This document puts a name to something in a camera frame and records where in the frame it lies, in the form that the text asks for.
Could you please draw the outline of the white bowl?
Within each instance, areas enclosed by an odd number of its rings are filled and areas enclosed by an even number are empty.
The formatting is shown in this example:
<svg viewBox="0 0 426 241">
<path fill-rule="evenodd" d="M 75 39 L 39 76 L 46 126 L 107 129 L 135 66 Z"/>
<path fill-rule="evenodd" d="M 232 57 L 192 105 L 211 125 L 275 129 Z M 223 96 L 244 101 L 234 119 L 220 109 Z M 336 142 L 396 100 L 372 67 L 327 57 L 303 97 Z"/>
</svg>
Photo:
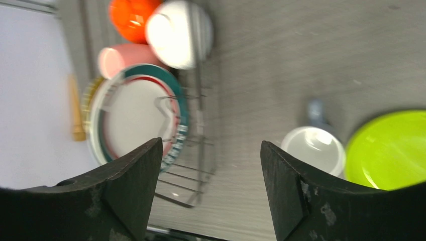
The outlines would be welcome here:
<svg viewBox="0 0 426 241">
<path fill-rule="evenodd" d="M 147 42 L 159 60 L 174 69 L 195 68 L 204 61 L 214 42 L 210 16 L 190 1 L 166 1 L 148 18 Z"/>
</svg>

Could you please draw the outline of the lime green plate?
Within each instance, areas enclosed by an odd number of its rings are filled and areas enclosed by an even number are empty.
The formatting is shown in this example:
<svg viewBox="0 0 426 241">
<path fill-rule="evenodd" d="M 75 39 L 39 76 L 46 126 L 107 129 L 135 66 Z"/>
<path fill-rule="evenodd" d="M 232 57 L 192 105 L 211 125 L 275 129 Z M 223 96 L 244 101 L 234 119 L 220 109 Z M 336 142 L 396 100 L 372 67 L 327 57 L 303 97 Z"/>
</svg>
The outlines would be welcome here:
<svg viewBox="0 0 426 241">
<path fill-rule="evenodd" d="M 394 190 L 425 181 L 425 110 L 401 110 L 358 128 L 346 146 L 348 181 Z"/>
</svg>

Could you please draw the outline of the black wire dish rack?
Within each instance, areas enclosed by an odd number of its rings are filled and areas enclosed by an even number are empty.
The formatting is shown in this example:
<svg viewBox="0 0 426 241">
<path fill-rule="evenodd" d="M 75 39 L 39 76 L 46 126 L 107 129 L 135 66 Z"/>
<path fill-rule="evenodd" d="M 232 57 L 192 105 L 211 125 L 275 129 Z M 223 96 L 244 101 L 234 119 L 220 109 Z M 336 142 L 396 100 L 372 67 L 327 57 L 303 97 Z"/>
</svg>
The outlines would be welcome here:
<svg viewBox="0 0 426 241">
<path fill-rule="evenodd" d="M 168 69 L 184 91 L 189 112 L 188 135 L 175 163 L 167 171 L 159 172 L 155 197 L 185 208 L 201 202 L 216 170 L 214 142 L 207 136 L 204 102 L 209 87 L 201 78 L 202 62 L 197 59 L 195 68 L 189 70 Z"/>
</svg>

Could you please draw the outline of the pink mug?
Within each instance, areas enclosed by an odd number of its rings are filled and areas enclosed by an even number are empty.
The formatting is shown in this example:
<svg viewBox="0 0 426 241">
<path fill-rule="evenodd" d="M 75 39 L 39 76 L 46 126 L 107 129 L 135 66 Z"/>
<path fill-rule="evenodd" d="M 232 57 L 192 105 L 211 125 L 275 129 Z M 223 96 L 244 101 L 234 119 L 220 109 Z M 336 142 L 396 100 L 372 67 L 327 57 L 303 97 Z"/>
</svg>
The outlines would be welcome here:
<svg viewBox="0 0 426 241">
<path fill-rule="evenodd" d="M 100 50 L 97 57 L 98 70 L 102 77 L 111 79 L 121 70 L 139 64 L 153 64 L 169 69 L 146 44 L 118 44 Z"/>
</svg>

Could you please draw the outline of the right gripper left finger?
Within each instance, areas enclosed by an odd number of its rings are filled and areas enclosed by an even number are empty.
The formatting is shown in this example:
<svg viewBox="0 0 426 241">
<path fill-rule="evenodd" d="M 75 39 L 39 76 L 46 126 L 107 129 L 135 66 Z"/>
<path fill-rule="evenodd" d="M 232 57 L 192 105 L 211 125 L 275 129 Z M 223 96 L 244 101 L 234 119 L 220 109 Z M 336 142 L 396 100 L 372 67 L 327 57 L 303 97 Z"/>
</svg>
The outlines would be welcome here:
<svg viewBox="0 0 426 241">
<path fill-rule="evenodd" d="M 55 186 L 1 189 L 1 240 L 144 240 L 162 139 Z"/>
</svg>

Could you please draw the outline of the woven bamboo plate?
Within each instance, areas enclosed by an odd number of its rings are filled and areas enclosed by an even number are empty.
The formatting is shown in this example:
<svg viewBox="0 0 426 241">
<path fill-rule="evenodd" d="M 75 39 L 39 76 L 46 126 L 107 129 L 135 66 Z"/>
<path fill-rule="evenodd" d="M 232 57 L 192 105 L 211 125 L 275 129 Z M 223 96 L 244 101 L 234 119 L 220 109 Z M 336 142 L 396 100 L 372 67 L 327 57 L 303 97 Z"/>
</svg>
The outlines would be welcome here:
<svg viewBox="0 0 426 241">
<path fill-rule="evenodd" d="M 94 96 L 96 95 L 97 90 L 99 89 L 99 87 L 102 85 L 104 81 L 105 81 L 105 78 L 103 77 L 98 77 L 94 79 L 92 82 L 88 84 L 85 91 L 83 92 L 82 99 L 81 99 L 82 101 L 81 116 L 82 116 L 83 130 L 86 134 L 88 133 L 88 125 L 89 125 L 88 116 L 90 114 L 92 100 Z"/>
</svg>

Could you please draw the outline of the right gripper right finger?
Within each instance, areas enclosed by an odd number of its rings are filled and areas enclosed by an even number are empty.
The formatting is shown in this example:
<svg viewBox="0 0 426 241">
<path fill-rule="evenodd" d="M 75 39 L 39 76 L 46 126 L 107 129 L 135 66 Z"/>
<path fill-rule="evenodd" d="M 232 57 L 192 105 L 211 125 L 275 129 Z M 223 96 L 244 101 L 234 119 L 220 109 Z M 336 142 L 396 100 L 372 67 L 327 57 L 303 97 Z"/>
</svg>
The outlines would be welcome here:
<svg viewBox="0 0 426 241">
<path fill-rule="evenodd" d="M 425 240 L 425 183 L 391 191 L 358 185 L 269 141 L 260 159 L 277 240 Z"/>
</svg>

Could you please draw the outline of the white printed round plate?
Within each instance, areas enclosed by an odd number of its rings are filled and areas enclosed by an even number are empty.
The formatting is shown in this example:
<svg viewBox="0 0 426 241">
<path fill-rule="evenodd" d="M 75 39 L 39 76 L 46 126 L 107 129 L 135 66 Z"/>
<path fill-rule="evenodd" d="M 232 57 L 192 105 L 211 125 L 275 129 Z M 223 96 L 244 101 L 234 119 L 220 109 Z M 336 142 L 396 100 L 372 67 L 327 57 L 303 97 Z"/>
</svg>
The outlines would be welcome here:
<svg viewBox="0 0 426 241">
<path fill-rule="evenodd" d="M 123 84 L 123 81 L 122 74 L 118 74 L 112 79 L 105 79 L 92 100 L 88 116 L 88 133 L 86 135 L 89 149 L 100 165 L 104 165 L 112 160 L 104 150 L 105 144 L 101 143 L 101 112 L 110 110 L 112 95 Z"/>
</svg>

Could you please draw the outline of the orange bowl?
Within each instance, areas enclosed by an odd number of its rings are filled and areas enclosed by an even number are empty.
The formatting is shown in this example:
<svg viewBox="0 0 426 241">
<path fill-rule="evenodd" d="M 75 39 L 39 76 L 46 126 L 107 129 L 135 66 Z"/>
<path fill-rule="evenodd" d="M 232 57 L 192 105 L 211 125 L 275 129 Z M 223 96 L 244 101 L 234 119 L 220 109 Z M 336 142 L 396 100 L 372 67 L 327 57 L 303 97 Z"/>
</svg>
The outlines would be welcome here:
<svg viewBox="0 0 426 241">
<path fill-rule="evenodd" d="M 163 1 L 160 0 L 110 1 L 110 21 L 125 40 L 136 44 L 146 44 L 145 25 L 162 3 Z"/>
</svg>

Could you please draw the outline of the small grey patterned mug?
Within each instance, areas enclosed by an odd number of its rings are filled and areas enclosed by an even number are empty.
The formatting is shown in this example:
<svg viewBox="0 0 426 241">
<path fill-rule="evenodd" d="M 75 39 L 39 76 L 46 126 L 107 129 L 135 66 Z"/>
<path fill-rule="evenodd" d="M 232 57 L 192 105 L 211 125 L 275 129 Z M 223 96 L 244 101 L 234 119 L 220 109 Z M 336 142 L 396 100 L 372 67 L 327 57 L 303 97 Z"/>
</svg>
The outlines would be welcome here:
<svg viewBox="0 0 426 241">
<path fill-rule="evenodd" d="M 335 128 L 326 120 L 323 102 L 310 100 L 306 114 L 309 125 L 291 130 L 283 138 L 281 149 L 313 167 L 340 176 L 346 164 L 346 152 Z"/>
</svg>

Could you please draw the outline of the green rimmed white plate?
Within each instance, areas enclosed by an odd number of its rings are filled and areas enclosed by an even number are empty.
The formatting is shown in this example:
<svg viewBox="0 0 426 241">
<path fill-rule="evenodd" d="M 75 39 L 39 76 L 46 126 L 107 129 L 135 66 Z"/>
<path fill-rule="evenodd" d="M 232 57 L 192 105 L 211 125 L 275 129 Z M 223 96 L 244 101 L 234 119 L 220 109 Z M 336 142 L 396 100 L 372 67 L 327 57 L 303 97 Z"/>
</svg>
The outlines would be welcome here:
<svg viewBox="0 0 426 241">
<path fill-rule="evenodd" d="M 180 155 L 188 135 L 184 91 L 170 71 L 153 64 L 134 65 L 118 74 L 123 75 L 123 84 L 112 95 L 110 110 L 101 112 L 104 150 L 113 161 L 152 138 L 161 138 L 160 171 L 165 172 Z"/>
</svg>

